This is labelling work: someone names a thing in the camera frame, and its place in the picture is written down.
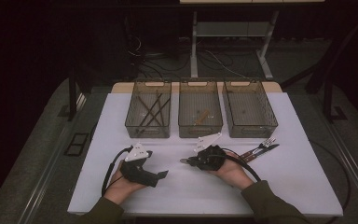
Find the storage bin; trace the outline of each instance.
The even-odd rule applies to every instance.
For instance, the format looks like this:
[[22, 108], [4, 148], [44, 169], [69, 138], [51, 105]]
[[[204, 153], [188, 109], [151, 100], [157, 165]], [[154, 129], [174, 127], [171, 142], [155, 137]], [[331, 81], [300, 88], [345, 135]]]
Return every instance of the storage bin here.
[[181, 138], [197, 138], [222, 131], [222, 111], [214, 78], [181, 79], [178, 123]]
[[278, 126], [263, 84], [257, 79], [225, 78], [223, 99], [232, 138], [268, 138]]
[[131, 138], [170, 137], [171, 92], [170, 79], [135, 80], [125, 122]]

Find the black cable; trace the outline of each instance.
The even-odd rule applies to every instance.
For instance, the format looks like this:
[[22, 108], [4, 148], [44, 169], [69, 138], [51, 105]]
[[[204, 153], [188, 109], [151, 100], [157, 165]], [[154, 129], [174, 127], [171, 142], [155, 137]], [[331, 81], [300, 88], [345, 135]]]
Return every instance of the black cable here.
[[176, 75], [175, 73], [162, 73], [162, 75], [173, 75], [174, 77], [181, 78], [180, 76]]
[[207, 53], [207, 55], [214, 55], [215, 57], [217, 57], [216, 56], [216, 54], [213, 54], [212, 52], [208, 52], [207, 50], [205, 50], [205, 51], [200, 51], [199, 52], [199, 54], [198, 54], [198, 56], [200, 56], [200, 57], [202, 57], [202, 58], [204, 58], [206, 61], [208, 61], [208, 62], [210, 62], [210, 63], [215, 63], [215, 64], [219, 64], [220, 66], [225, 66], [225, 67], [228, 67], [228, 66], [231, 66], [232, 64], [234, 64], [234, 60], [230, 57], [230, 56], [228, 56], [227, 54], [217, 54], [217, 55], [225, 55], [227, 58], [229, 58], [229, 63], [224, 63], [221, 59], [219, 59], [219, 61], [220, 62], [218, 62], [214, 57], [213, 57], [213, 59], [211, 60], [211, 59], [208, 59], [208, 58], [206, 58], [205, 56], [203, 56], [201, 53]]
[[156, 68], [149, 66], [147, 64], [144, 64], [144, 63], [140, 63], [140, 65], [153, 69], [160, 77], [162, 77], [162, 74]]
[[216, 57], [216, 55], [214, 55], [212, 52], [210, 52], [209, 50], [205, 50], [207, 53], [209, 53], [210, 55], [212, 55], [213, 57], [214, 57], [214, 59], [216, 60], [216, 61], [218, 61], [219, 62], [219, 64], [223, 67], [223, 68], [225, 68], [226, 70], [228, 70], [228, 72], [230, 72], [230, 73], [232, 73], [232, 74], [235, 74], [235, 75], [237, 75], [237, 76], [240, 76], [240, 77], [245, 77], [243, 74], [240, 74], [240, 73], [237, 73], [237, 72], [235, 72], [235, 71], [233, 71], [233, 70], [231, 70], [231, 69], [229, 69], [229, 68], [227, 68], [221, 61], [220, 61], [220, 59], [218, 59], [217, 57]]
[[[347, 197], [345, 199], [344, 204], [342, 204], [342, 210], [345, 211], [345, 209], [347, 208], [349, 202], [350, 202], [350, 198], [351, 198], [351, 179], [350, 176], [348, 174], [347, 169], [345, 168], [345, 166], [342, 164], [342, 162], [339, 160], [339, 158], [334, 155], [331, 151], [329, 151], [327, 148], [325, 148], [324, 146], [322, 146], [321, 144], [309, 139], [310, 142], [312, 144], [315, 144], [316, 146], [318, 146], [319, 148], [323, 149], [325, 152], [327, 152], [341, 167], [342, 171], [345, 174], [346, 180], [347, 180], [347, 185], [348, 185], [348, 191], [347, 191]], [[328, 220], [325, 224], [330, 224], [333, 223], [334, 221], [336, 221], [338, 219], [338, 217], [332, 217], [330, 220]]]
[[[178, 50], [178, 54], [188, 54], [188, 52], [190, 51], [189, 48], [186, 49], [179, 49]], [[144, 55], [144, 59], [145, 60], [159, 60], [159, 59], [169, 59], [171, 58], [172, 55], [169, 55], [167, 53], [161, 52], [161, 53], [145, 53]]]
[[148, 77], [144, 70], [140, 69], [139, 67], [137, 67], [136, 69], [138, 70], [138, 72], [144, 74], [145, 77]]
[[184, 65], [182, 65], [182, 66], [180, 66], [180, 67], [178, 67], [178, 68], [173, 68], [173, 69], [165, 68], [165, 67], [163, 67], [163, 66], [161, 66], [161, 65], [159, 65], [159, 64], [157, 64], [157, 63], [151, 62], [150, 60], [145, 60], [145, 61], [146, 61], [147, 63], [152, 63], [153, 65], [159, 67], [159, 68], [162, 69], [162, 70], [165, 70], [165, 71], [168, 71], [168, 72], [176, 72], [176, 71], [180, 71], [180, 70], [184, 69], [184, 68], [186, 67], [186, 65], [188, 64], [189, 59], [190, 59], [190, 55], [188, 55], [188, 56], [186, 57], [186, 61], [185, 61], [185, 64], [184, 64]]
[[150, 75], [148, 72], [143, 71], [142, 74], [144, 74], [145, 77], [152, 77], [152, 75]]
[[257, 175], [257, 173], [255, 172], [254, 169], [252, 169], [252, 167], [250, 167], [246, 162], [242, 162], [234, 157], [231, 156], [221, 156], [221, 155], [209, 155], [208, 157], [220, 157], [220, 158], [225, 158], [227, 160], [230, 161], [234, 161], [237, 164], [239, 164], [240, 166], [242, 166], [243, 168], [245, 168], [247, 171], [249, 171], [249, 173], [251, 173], [251, 175], [255, 178], [256, 181], [261, 181], [260, 177]]
[[222, 67], [221, 64], [220, 64], [219, 68], [211, 67], [211, 66], [209, 66], [208, 64], [206, 64], [205, 61], [202, 60], [203, 57], [200, 56], [200, 54], [197, 54], [197, 56], [198, 56], [198, 57], [197, 57], [197, 60], [200, 61], [200, 62], [201, 62], [205, 67], [207, 67], [207, 68], [210, 68], [210, 69], [212, 69], [212, 70], [218, 70], [218, 71], [225, 69], [224, 67]]
[[220, 53], [222, 53], [224, 51], [232, 49], [233, 46], [232, 46], [231, 42], [232, 42], [232, 40], [231, 40], [231, 37], [230, 37], [229, 40], [228, 40], [228, 47], [224, 47], [224, 48], [217, 46], [216, 42], [213, 42], [213, 47], [217, 50], [216, 54], [220, 54]]
[[123, 175], [122, 175], [121, 177], [117, 178], [116, 180], [112, 181], [112, 183], [110, 183], [110, 184], [106, 187], [106, 189], [109, 189], [110, 186], [112, 186], [114, 183], [118, 182], [118, 180], [121, 179], [121, 178], [123, 178]]
[[106, 193], [106, 190], [108, 188], [107, 187], [107, 182], [109, 181], [109, 178], [110, 178], [110, 175], [112, 174], [113, 168], [115, 168], [115, 163], [116, 163], [118, 157], [120, 157], [121, 154], [123, 154], [124, 152], [130, 152], [131, 150], [132, 150], [132, 146], [124, 148], [123, 150], [118, 152], [118, 154], [116, 155], [115, 159], [112, 161], [112, 163], [109, 164], [109, 169], [106, 172], [106, 176], [105, 176], [105, 179], [103, 181], [103, 187], [102, 187], [102, 190], [101, 190], [102, 196]]
[[[202, 45], [203, 45], [202, 49], [208, 49], [208, 48], [210, 48], [209, 46], [205, 46], [204, 43], [202, 43]], [[254, 50], [249, 50], [248, 52], [241, 53], [241, 54], [230, 54], [230, 53], [227, 53], [228, 50], [231, 50], [231, 49], [234, 48], [234, 47], [232, 46], [232, 44], [231, 44], [231, 41], [229, 42], [229, 46], [226, 47], [226, 48], [218, 47], [218, 46], [215, 45], [215, 44], [213, 45], [213, 47], [214, 47], [214, 48], [216, 49], [216, 51], [217, 51], [217, 53], [215, 53], [216, 55], [223, 53], [223, 54], [225, 54], [226, 56], [233, 56], [233, 57], [235, 57], [235, 56], [245, 56], [245, 55], [250, 55], [250, 54], [254, 54], [254, 53], [255, 53]]]
[[240, 160], [242, 162], [247, 164], [247, 162], [237, 152], [235, 152], [234, 150], [231, 150], [231, 149], [228, 149], [228, 148], [225, 148], [225, 147], [222, 147], [222, 149], [225, 150], [225, 151], [229, 151], [229, 152], [234, 153], [238, 158], [240, 158]]

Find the wrist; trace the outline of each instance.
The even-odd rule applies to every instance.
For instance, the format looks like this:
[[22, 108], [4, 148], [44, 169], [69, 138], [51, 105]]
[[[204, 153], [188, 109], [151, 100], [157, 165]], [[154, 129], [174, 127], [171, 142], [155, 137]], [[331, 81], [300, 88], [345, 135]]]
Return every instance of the wrist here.
[[127, 189], [111, 187], [103, 197], [113, 203], [122, 204], [130, 195], [131, 192]]
[[234, 187], [240, 190], [246, 189], [253, 185], [254, 181], [248, 176], [241, 176], [235, 181]]

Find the wire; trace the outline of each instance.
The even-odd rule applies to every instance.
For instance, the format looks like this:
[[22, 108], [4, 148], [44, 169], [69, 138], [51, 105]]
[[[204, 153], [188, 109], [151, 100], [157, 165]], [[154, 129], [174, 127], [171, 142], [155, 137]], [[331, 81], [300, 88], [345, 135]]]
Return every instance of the wire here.
[[117, 182], [119, 179], [121, 179], [121, 178], [123, 178], [123, 175], [122, 175], [121, 177], [117, 178], [116, 180], [112, 181], [112, 183], [110, 183], [110, 184], [106, 187], [106, 189], [109, 189], [110, 186], [112, 186], [114, 183], [116, 183], [116, 182]]
[[220, 60], [220, 62], [217, 62], [216, 61], [216, 59], [215, 58], [213, 58], [213, 60], [210, 60], [210, 59], [207, 59], [206, 57], [204, 57], [204, 56], [202, 56], [202, 54], [199, 54], [199, 56], [200, 57], [203, 57], [206, 61], [208, 61], [208, 62], [210, 62], [210, 63], [215, 63], [215, 64], [219, 64], [219, 65], [222, 65], [222, 63], [223, 63], [223, 65], [224, 66], [231, 66], [232, 64], [234, 64], [234, 60], [230, 57], [230, 56], [228, 56], [227, 54], [225, 54], [225, 53], [222, 53], [222, 55], [225, 55], [229, 60], [230, 60], [230, 62], [229, 63], [223, 63], [221, 60]]
[[173, 68], [173, 69], [165, 68], [165, 67], [163, 67], [163, 66], [161, 66], [161, 65], [159, 65], [159, 64], [157, 64], [157, 63], [151, 62], [150, 60], [146, 60], [146, 62], [147, 62], [147, 63], [152, 63], [153, 65], [159, 67], [159, 68], [162, 69], [162, 70], [169, 71], [169, 72], [176, 72], [176, 71], [180, 71], [180, 70], [184, 69], [184, 68], [186, 67], [186, 65], [188, 64], [189, 59], [190, 59], [190, 55], [188, 55], [188, 57], [186, 58], [186, 61], [185, 61], [185, 64], [184, 64], [184, 65], [182, 65], [182, 66], [180, 66], [180, 67], [178, 67], [178, 68]]
[[138, 68], [138, 71], [139, 71], [140, 73], [144, 74], [145, 77], [149, 77], [149, 76], [146, 74], [145, 71], [143, 71], [143, 70], [141, 70], [141, 69], [139, 69], [139, 68]]
[[208, 64], [205, 63], [205, 61], [202, 60], [202, 58], [204, 58], [203, 56], [201, 56], [200, 54], [198, 54], [199, 57], [197, 57], [197, 60], [199, 60], [205, 67], [213, 69], [213, 70], [224, 70], [225, 68], [221, 67], [221, 68], [214, 68], [209, 66]]
[[152, 75], [150, 75], [150, 74], [149, 74], [148, 72], [146, 72], [146, 71], [143, 71], [142, 73], [144, 74], [145, 77], [153, 77]]
[[101, 190], [102, 196], [106, 193], [107, 188], [109, 188], [109, 187], [107, 187], [107, 182], [109, 181], [109, 178], [110, 178], [110, 175], [112, 174], [113, 168], [115, 168], [115, 163], [116, 163], [118, 157], [120, 157], [121, 154], [123, 154], [124, 152], [130, 152], [131, 150], [132, 150], [132, 146], [124, 148], [123, 150], [118, 152], [118, 154], [116, 155], [115, 159], [112, 161], [112, 163], [109, 164], [109, 169], [107, 170], [106, 175], [105, 175], [105, 179], [103, 180], [103, 187], [102, 187], [102, 190]]
[[186, 41], [189, 42], [191, 39], [189, 36], [180, 36], [178, 40], [179, 42], [186, 42]]
[[234, 153], [243, 163], [247, 164], [247, 162], [237, 152], [235, 152], [235, 151], [233, 151], [231, 149], [228, 149], [228, 148], [224, 148], [224, 147], [222, 147], [222, 149], [225, 150], [225, 151], [229, 151], [229, 152]]
[[149, 53], [145, 55], [145, 58], [152, 58], [155, 56], [164, 56], [163, 58], [167, 58], [167, 56], [165, 55], [165, 53]]
[[204, 40], [205, 37], [203, 37], [199, 42], [197, 42], [196, 45], [198, 45], [199, 43], [201, 43]]
[[179, 77], [180, 78], [180, 76], [176, 75], [175, 73], [162, 73], [162, 74], [163, 75], [172, 75], [174, 77]]
[[[345, 166], [342, 164], [341, 161], [339, 161], [339, 158], [337, 156], [335, 156], [330, 150], [328, 150], [327, 148], [325, 148], [324, 146], [322, 146], [321, 144], [309, 139], [310, 142], [312, 144], [315, 144], [316, 146], [318, 146], [319, 148], [323, 149], [325, 152], [327, 152], [337, 163], [338, 165], [341, 167], [342, 171], [344, 172], [345, 178], [347, 180], [347, 186], [348, 186], [348, 191], [347, 191], [347, 196], [345, 199], [344, 204], [342, 204], [342, 210], [345, 211], [345, 209], [347, 208], [349, 202], [350, 202], [350, 198], [351, 198], [351, 180], [350, 180], [350, 176], [348, 174], [347, 169], [345, 168]], [[334, 221], [336, 221], [338, 219], [338, 217], [332, 217], [330, 220], [328, 220], [325, 224], [330, 224], [333, 223]]]
[[[205, 44], [202, 44], [202, 45], [203, 45], [202, 50], [210, 48], [210, 46], [206, 46]], [[222, 52], [224, 52], [224, 54], [227, 55], [227, 56], [246, 56], [246, 55], [251, 55], [251, 54], [255, 53], [254, 50], [247, 50], [245, 52], [243, 52], [243, 50], [241, 50], [241, 53], [239, 53], [239, 54], [227, 53], [227, 51], [229, 51], [231, 49], [237, 50], [237, 48], [238, 48], [238, 47], [234, 48], [234, 46], [232, 45], [231, 41], [228, 42], [228, 47], [217, 46], [216, 44], [213, 44], [213, 47], [217, 51], [217, 53], [215, 53], [215, 54], [221, 54]]]
[[250, 167], [246, 162], [240, 161], [240, 160], [238, 160], [238, 159], [236, 159], [234, 157], [228, 156], [228, 155], [225, 155], [225, 156], [222, 156], [222, 155], [209, 155], [208, 157], [220, 157], [220, 158], [225, 158], [225, 159], [230, 160], [230, 161], [234, 161], [237, 164], [239, 164], [240, 166], [242, 166], [243, 168], [245, 168], [247, 171], [249, 171], [249, 173], [251, 173], [251, 175], [255, 177], [256, 181], [261, 181], [260, 177], [255, 172], [255, 170], [252, 169], [252, 167]]
[[162, 77], [162, 74], [156, 68], [154, 68], [150, 65], [144, 64], [144, 63], [140, 63], [140, 65], [153, 69], [160, 77]]
[[236, 72], [230, 70], [229, 68], [227, 68], [227, 67], [226, 67], [222, 62], [220, 62], [220, 60], [219, 60], [212, 52], [210, 52], [209, 50], [205, 50], [205, 52], [210, 53], [224, 68], [226, 68], [226, 70], [228, 70], [228, 72], [233, 73], [233, 74], [235, 74], [235, 75], [238, 75], [238, 76], [240, 76], [240, 77], [246, 77], [246, 76], [243, 76], [243, 75], [241, 75], [241, 74], [239, 74], [239, 73], [236, 73]]
[[138, 48], [136, 48], [136, 50], [138, 50], [138, 49], [140, 49], [140, 48], [141, 48], [141, 46], [142, 46], [142, 42], [141, 42], [141, 40], [140, 40], [138, 37], [136, 37], [135, 35], [134, 35], [133, 37], [135, 37], [135, 39], [137, 39], [137, 40], [138, 40], [138, 42], [139, 42], [139, 46], [138, 46]]
[[130, 55], [133, 55], [133, 56], [136, 56], [136, 57], [141, 57], [142, 55], [140, 54], [135, 54], [135, 53], [132, 53], [131, 51], [127, 50], [127, 52], [130, 54]]

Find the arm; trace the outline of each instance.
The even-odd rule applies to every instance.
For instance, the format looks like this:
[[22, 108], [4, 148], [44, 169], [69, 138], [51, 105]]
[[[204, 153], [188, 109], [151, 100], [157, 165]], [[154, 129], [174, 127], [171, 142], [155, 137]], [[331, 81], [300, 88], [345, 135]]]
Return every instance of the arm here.
[[267, 181], [255, 183], [236, 162], [225, 160], [218, 171], [209, 173], [242, 190], [242, 197], [255, 213], [255, 221], [276, 224], [309, 223], [294, 206], [275, 196]]
[[120, 205], [138, 189], [144, 185], [133, 183], [123, 177], [120, 172], [121, 163], [112, 175], [111, 185], [106, 193], [85, 215], [81, 216], [76, 224], [115, 224], [120, 222], [124, 209]]

